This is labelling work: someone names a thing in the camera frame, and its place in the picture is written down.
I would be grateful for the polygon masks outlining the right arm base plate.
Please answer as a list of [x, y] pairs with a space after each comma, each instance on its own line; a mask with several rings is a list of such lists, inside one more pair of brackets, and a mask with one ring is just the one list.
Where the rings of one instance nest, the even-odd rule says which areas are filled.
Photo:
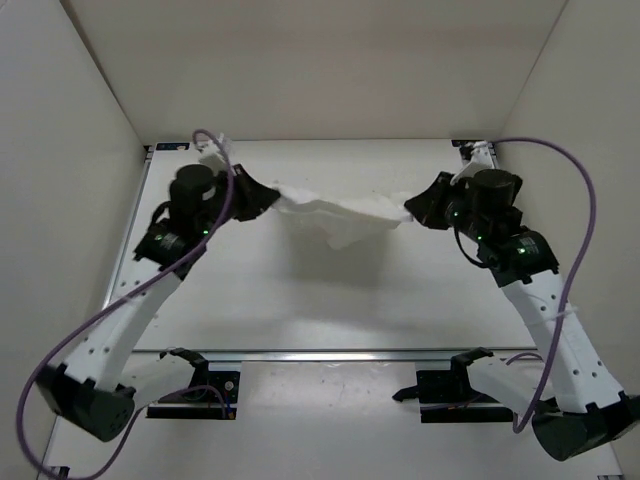
[[395, 402], [417, 400], [423, 424], [510, 423], [512, 412], [494, 398], [473, 390], [467, 368], [494, 353], [478, 347], [454, 355], [449, 368], [416, 371], [416, 384], [392, 395]]

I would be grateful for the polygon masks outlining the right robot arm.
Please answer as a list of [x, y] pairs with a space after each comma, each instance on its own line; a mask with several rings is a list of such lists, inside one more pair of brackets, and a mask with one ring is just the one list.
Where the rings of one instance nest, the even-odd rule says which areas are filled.
[[519, 176], [499, 169], [462, 178], [442, 172], [404, 207], [422, 226], [452, 229], [477, 244], [476, 266], [491, 273], [550, 370], [538, 392], [492, 352], [476, 348], [452, 358], [449, 391], [465, 401], [482, 393], [519, 417], [529, 415], [542, 448], [565, 461], [638, 426], [639, 398], [608, 371], [564, 299], [567, 283], [549, 243], [523, 225], [514, 205], [521, 186]]

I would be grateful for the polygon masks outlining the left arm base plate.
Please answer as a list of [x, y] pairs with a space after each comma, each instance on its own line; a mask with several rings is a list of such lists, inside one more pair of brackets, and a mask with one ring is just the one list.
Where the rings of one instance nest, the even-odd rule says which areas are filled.
[[224, 420], [237, 416], [239, 369], [214, 367], [202, 354], [184, 348], [172, 348], [159, 354], [159, 359], [172, 356], [189, 363], [194, 369], [189, 385], [182, 393], [173, 393], [147, 407], [149, 419]]

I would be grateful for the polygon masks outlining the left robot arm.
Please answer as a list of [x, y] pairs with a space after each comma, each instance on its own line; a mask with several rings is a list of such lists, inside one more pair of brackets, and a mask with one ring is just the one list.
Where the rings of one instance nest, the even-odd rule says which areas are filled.
[[109, 442], [147, 405], [179, 392], [203, 395], [208, 362], [195, 351], [170, 348], [141, 367], [125, 365], [162, 304], [204, 255], [211, 233], [230, 220], [259, 217], [280, 197], [241, 165], [219, 172], [201, 164], [180, 168], [168, 200], [154, 210], [134, 250], [134, 259], [156, 269], [160, 279], [138, 285], [59, 366], [46, 365], [37, 374], [38, 389], [52, 410]]

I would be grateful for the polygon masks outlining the white pleated skirt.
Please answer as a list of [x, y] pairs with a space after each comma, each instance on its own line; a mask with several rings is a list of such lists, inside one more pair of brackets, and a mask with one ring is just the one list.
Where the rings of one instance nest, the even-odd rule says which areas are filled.
[[403, 205], [408, 199], [403, 192], [336, 198], [285, 184], [271, 187], [280, 194], [272, 209], [285, 225], [297, 233], [318, 235], [334, 250], [381, 236], [413, 221]]

